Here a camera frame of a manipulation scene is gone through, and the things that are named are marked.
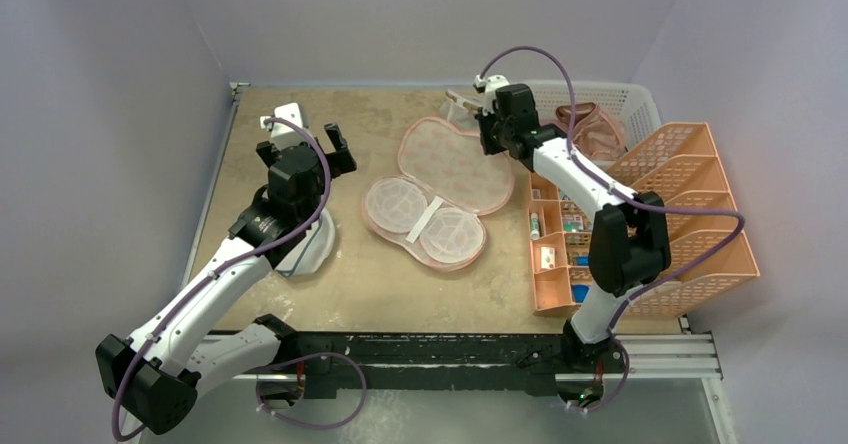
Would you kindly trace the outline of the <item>floral mesh laundry bag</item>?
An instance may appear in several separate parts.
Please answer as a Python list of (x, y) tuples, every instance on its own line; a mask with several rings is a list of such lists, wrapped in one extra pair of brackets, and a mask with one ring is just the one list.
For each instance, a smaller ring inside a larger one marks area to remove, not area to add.
[(363, 196), (367, 227), (436, 271), (470, 265), (487, 242), (481, 218), (513, 193), (508, 156), (487, 155), (477, 133), (425, 117), (405, 132), (396, 162), (399, 174), (374, 181)]

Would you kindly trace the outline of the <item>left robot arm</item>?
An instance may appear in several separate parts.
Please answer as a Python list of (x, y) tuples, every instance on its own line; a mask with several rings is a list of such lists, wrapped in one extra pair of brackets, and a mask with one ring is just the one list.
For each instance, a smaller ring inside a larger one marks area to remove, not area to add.
[(339, 126), (324, 127), (326, 152), (304, 127), (269, 117), (272, 137), (258, 144), (268, 180), (236, 218), (213, 257), (165, 307), (128, 337), (106, 336), (95, 358), (113, 400), (116, 442), (144, 431), (174, 429), (198, 399), (253, 369), (284, 373), (330, 351), (304, 351), (299, 334), (272, 315), (210, 346), (203, 341), (236, 301), (302, 243), (329, 228), (325, 209), (333, 179), (357, 163)]

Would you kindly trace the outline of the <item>pink satin bra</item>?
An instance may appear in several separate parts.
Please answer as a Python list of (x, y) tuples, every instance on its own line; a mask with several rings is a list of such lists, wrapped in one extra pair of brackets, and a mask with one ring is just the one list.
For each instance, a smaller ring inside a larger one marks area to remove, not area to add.
[(571, 117), (575, 118), (572, 141), (590, 160), (614, 162), (627, 152), (628, 133), (624, 123), (598, 104), (577, 103), (575, 113), (569, 105), (563, 105), (555, 113), (565, 126)]

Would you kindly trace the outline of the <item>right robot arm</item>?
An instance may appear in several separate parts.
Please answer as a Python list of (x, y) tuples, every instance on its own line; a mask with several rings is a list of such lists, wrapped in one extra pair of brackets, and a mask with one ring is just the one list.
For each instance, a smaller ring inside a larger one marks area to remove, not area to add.
[(629, 299), (671, 263), (665, 215), (654, 192), (615, 181), (577, 148), (573, 128), (540, 122), (532, 90), (502, 76), (476, 77), (476, 114), (485, 154), (507, 153), (550, 181), (589, 217), (592, 285), (561, 336), (564, 363), (584, 371), (611, 346)]

